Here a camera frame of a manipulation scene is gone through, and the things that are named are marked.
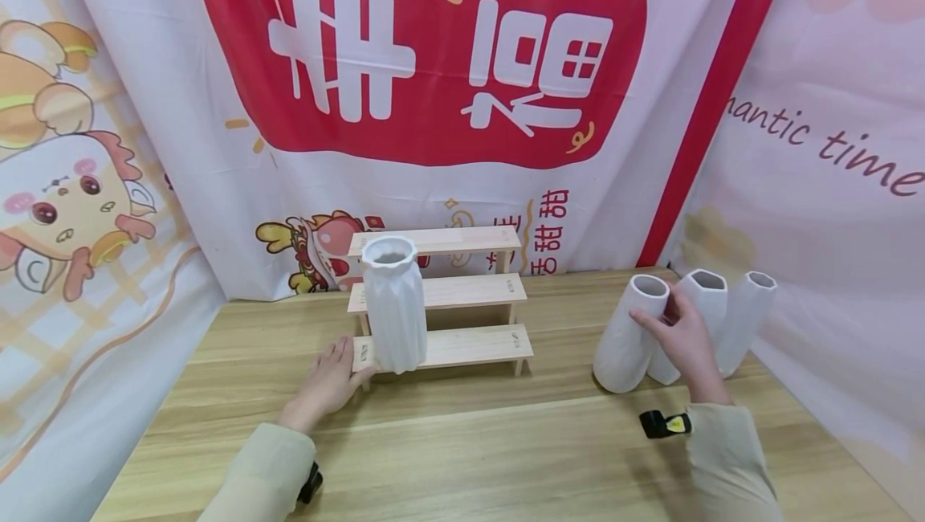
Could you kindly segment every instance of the beige sleeve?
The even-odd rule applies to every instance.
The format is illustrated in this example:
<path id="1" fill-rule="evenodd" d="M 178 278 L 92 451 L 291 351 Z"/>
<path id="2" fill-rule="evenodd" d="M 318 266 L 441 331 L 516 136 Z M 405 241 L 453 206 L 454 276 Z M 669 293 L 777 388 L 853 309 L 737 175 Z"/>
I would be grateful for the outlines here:
<path id="1" fill-rule="evenodd" d="M 748 409 L 693 404 L 687 414 L 687 453 L 704 520 L 783 521 Z"/>
<path id="2" fill-rule="evenodd" d="M 309 437 L 273 424 L 257 426 L 199 522 L 284 521 L 314 461 Z"/>

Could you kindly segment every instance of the vase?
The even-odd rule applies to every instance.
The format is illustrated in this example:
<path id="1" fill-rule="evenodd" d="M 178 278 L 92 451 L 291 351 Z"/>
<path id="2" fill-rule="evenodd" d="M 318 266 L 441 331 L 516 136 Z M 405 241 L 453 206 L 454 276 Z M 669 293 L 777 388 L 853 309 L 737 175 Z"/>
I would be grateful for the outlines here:
<path id="1" fill-rule="evenodd" d="M 723 319 L 726 316 L 726 301 L 729 290 L 726 287 L 726 280 L 722 275 L 717 275 L 711 271 L 694 270 L 678 281 L 675 289 L 684 293 L 699 311 L 700 316 L 707 326 L 707 331 L 711 335 L 711 343 L 716 344 L 715 336 L 722 328 Z M 675 383 L 681 377 L 681 372 L 675 368 L 668 356 L 666 356 L 661 345 L 655 345 L 655 351 L 652 352 L 652 362 L 649 364 L 650 377 L 663 385 Z"/>
<path id="2" fill-rule="evenodd" d="M 361 252 L 366 315 L 384 371 L 401 374 L 427 358 L 424 280 L 418 248 L 400 236 L 377 237 Z"/>
<path id="3" fill-rule="evenodd" d="M 651 275 L 634 275 L 626 285 L 594 357 L 594 377 L 608 392 L 624 394 L 637 387 L 655 349 L 655 339 L 630 319 L 630 309 L 659 317 L 668 295 L 668 284 Z"/>
<path id="4" fill-rule="evenodd" d="M 729 291 L 729 307 L 722 329 L 714 341 L 719 373 L 729 377 L 746 358 L 761 330 L 777 293 L 777 281 L 758 271 L 749 271 Z"/>

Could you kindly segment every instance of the red stripe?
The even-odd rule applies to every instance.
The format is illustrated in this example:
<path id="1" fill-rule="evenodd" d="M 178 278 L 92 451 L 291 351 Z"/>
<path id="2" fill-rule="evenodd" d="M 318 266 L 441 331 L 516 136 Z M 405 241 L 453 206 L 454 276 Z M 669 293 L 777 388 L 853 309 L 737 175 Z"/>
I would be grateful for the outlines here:
<path id="1" fill-rule="evenodd" d="M 768 9 L 771 9 L 771 3 L 772 0 L 736 0 L 732 5 L 723 37 L 713 55 L 710 71 L 700 89 L 700 97 L 687 123 L 687 131 L 684 132 L 678 154 L 674 158 L 668 182 L 665 183 L 662 200 L 658 202 L 649 237 L 639 254 L 637 267 L 655 265 L 665 243 L 668 243 L 671 229 L 677 222 L 687 193 L 694 185 L 698 169 L 713 140 L 713 133 L 716 133 L 719 120 L 723 118 L 723 109 L 732 90 L 736 88 L 761 24 L 768 15 Z"/>

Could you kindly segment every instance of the wooden shelf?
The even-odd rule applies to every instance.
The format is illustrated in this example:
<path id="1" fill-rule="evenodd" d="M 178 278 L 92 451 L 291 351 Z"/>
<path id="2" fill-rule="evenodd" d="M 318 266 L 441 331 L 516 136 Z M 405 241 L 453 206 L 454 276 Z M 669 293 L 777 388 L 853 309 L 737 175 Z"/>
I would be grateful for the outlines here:
<path id="1" fill-rule="evenodd" d="M 526 301 L 526 292 L 517 273 L 424 279 L 426 309 L 474 308 L 479 305 L 510 304 L 519 301 Z M 366 313 L 364 284 L 353 285 L 349 293 L 347 313 Z"/>
<path id="2" fill-rule="evenodd" d="M 523 362 L 533 357 L 533 347 L 520 324 L 492 327 L 443 329 L 427 333 L 427 358 L 418 369 L 449 368 L 456 365 Z M 353 371 L 376 364 L 372 337 L 353 338 Z M 515 373 L 520 373 L 517 364 Z"/>
<path id="3" fill-rule="evenodd" d="M 491 253 L 521 248 L 513 225 L 498 227 L 453 227 L 446 229 L 385 230 L 353 234 L 347 256 L 358 258 L 363 247 L 376 237 L 400 235 L 413 241 L 419 255 Z"/>

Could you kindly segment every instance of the person's left hand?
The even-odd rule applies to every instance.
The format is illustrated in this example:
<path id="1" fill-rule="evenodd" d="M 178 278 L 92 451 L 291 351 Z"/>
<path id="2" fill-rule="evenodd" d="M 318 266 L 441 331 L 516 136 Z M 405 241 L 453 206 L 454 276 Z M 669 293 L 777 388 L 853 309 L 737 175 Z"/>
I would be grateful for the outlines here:
<path id="1" fill-rule="evenodd" d="M 352 371 L 353 338 L 345 335 L 312 361 L 302 388 L 280 412 L 276 425 L 308 435 L 324 416 L 345 406 L 361 383 L 376 373 L 375 368 L 351 375 Z"/>

